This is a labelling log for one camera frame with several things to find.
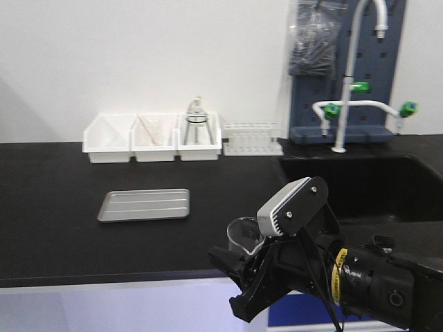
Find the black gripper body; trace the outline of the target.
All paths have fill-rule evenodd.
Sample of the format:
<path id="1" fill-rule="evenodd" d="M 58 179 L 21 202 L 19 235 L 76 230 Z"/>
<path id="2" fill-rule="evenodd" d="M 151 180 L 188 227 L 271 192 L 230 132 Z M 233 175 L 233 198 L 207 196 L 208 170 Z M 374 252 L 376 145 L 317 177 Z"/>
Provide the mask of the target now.
<path id="1" fill-rule="evenodd" d="M 341 248 L 338 221 L 329 204 L 294 235 L 270 238 L 259 252 L 275 243 L 292 243 L 292 255 L 281 256 L 282 267 L 294 275 L 293 291 L 321 299 L 325 307 L 333 307 L 332 271 Z"/>

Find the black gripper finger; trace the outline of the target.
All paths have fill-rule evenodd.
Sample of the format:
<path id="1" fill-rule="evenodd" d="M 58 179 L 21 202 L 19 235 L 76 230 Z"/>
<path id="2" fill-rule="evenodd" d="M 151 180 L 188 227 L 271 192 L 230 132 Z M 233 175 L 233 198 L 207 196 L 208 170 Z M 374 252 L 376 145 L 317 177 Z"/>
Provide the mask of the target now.
<path id="1" fill-rule="evenodd" d="M 211 265 L 222 271 L 239 287 L 249 287 L 251 285 L 250 259 L 246 259 L 240 253 L 218 246 L 212 247 L 208 251 L 208 256 Z"/>
<path id="2" fill-rule="evenodd" d="M 281 256 L 291 256 L 292 243 L 275 243 L 264 253 L 246 259 L 230 252 L 231 279 L 241 294 L 229 299 L 235 317 L 251 322 L 259 313 L 293 290 L 294 275 L 282 267 Z"/>

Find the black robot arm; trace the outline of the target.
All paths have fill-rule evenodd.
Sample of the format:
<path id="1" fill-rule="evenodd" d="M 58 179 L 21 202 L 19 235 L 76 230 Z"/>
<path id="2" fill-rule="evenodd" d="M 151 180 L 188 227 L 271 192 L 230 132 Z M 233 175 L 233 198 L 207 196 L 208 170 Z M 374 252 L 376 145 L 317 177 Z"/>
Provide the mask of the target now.
<path id="1" fill-rule="evenodd" d="M 230 299 L 233 314 L 250 322 L 291 291 L 322 300 L 334 324 L 335 307 L 346 316 L 372 317 L 409 331 L 442 330 L 442 260 L 392 254 L 372 242 L 344 242 L 328 204 L 291 208 L 281 237 L 269 237 L 251 257 L 220 247 L 211 264 L 241 293 Z"/>

